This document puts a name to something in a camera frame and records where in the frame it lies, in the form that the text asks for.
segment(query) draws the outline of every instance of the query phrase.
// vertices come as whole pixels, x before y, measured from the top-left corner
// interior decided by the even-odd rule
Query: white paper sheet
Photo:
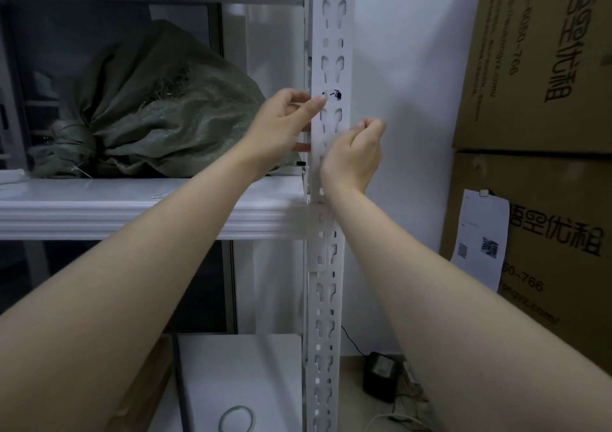
[[[450,260],[497,292],[506,256],[510,203],[488,191],[465,189],[455,251]]]

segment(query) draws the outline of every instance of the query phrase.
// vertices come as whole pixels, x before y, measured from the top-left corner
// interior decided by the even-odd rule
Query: person's right hand
[[[386,127],[378,118],[367,118],[341,135],[321,166],[326,194],[333,196],[344,190],[365,193],[383,158],[380,141]]]

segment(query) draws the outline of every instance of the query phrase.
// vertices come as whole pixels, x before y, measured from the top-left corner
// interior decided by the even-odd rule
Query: person's left hand
[[[253,157],[258,174],[264,176],[290,151],[310,152],[310,146],[297,142],[297,137],[325,106],[324,96],[310,98],[307,92],[282,89],[266,100],[249,130],[236,147]]]

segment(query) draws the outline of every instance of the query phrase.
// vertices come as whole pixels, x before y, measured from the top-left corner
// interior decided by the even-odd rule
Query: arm
[[[372,120],[343,135],[324,160],[323,187],[447,429],[610,430],[610,377],[364,196],[383,132]]]
[[[3,430],[104,427],[242,193],[324,105],[308,99],[280,91],[232,150],[0,317]]]

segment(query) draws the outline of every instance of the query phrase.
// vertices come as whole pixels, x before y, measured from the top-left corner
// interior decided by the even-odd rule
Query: person's right arm
[[[445,427],[612,430],[612,378],[365,196],[384,129],[366,120],[340,137],[323,162],[323,188]]]

